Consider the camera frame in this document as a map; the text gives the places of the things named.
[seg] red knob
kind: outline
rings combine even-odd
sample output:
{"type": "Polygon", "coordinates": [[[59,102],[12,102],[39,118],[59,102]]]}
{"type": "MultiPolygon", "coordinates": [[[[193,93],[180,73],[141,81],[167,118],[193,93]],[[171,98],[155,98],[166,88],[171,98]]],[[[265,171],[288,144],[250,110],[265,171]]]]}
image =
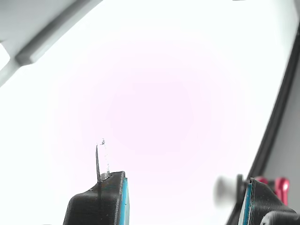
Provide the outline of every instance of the red knob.
{"type": "Polygon", "coordinates": [[[287,205],[289,187],[290,182],[287,178],[279,177],[275,179],[275,194],[285,205],[287,205]]]}

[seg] gray plastic panel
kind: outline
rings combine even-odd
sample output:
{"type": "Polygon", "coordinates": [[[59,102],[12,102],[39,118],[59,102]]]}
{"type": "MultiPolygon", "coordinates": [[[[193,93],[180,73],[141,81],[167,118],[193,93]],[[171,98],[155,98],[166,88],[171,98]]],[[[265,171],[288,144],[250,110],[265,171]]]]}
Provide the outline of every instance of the gray plastic panel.
{"type": "Polygon", "coordinates": [[[290,180],[289,207],[300,212],[300,63],[264,176],[290,180]]]}
{"type": "Polygon", "coordinates": [[[101,1],[67,0],[63,1],[63,4],[56,5],[56,1],[24,0],[18,5],[19,0],[12,0],[9,3],[0,0],[0,41],[3,41],[2,44],[11,58],[0,71],[0,87],[21,66],[35,63],[101,1]],[[45,12],[48,8],[42,7],[42,3],[53,6],[49,7],[50,13],[45,12]]]}

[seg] white background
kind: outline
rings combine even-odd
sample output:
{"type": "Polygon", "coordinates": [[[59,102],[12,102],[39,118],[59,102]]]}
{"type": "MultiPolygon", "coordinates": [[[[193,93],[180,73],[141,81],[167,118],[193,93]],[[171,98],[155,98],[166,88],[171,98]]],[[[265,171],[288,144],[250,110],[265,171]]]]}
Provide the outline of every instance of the white background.
{"type": "Polygon", "coordinates": [[[8,61],[9,61],[9,54],[6,52],[3,45],[0,44],[0,70],[8,63],[8,61]]]}
{"type": "Polygon", "coordinates": [[[247,175],[297,23],[291,0],[102,2],[0,88],[0,224],[62,224],[102,138],[131,225],[224,224],[214,181],[247,175]]]}

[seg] metal pin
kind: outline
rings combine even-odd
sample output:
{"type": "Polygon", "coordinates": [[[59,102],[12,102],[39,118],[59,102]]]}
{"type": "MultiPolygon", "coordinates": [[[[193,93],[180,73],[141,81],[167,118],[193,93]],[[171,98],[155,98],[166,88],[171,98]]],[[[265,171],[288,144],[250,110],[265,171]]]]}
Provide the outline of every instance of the metal pin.
{"type": "Polygon", "coordinates": [[[107,151],[106,151],[106,146],[105,146],[105,140],[102,139],[102,142],[100,144],[100,149],[101,155],[104,155],[105,158],[105,164],[106,164],[106,168],[105,168],[105,172],[101,173],[100,172],[100,168],[99,168],[99,156],[98,156],[98,145],[96,145],[96,168],[97,168],[97,181],[98,182],[102,182],[104,180],[106,180],[109,177],[109,164],[107,162],[107,151]]]}

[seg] blue stripe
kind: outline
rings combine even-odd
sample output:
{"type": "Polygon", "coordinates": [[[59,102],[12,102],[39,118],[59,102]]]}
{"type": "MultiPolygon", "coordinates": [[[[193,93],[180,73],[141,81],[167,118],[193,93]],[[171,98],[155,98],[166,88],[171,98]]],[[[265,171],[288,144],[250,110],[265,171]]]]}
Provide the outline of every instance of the blue stripe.
{"type": "Polygon", "coordinates": [[[129,194],[127,178],[123,180],[122,201],[120,208],[120,225],[129,225],[129,194]]]}
{"type": "Polygon", "coordinates": [[[252,183],[248,184],[247,190],[246,190],[246,199],[245,199],[246,202],[245,202],[243,225],[247,225],[247,223],[248,223],[249,211],[250,211],[250,200],[251,200],[251,189],[252,189],[252,183]]]}

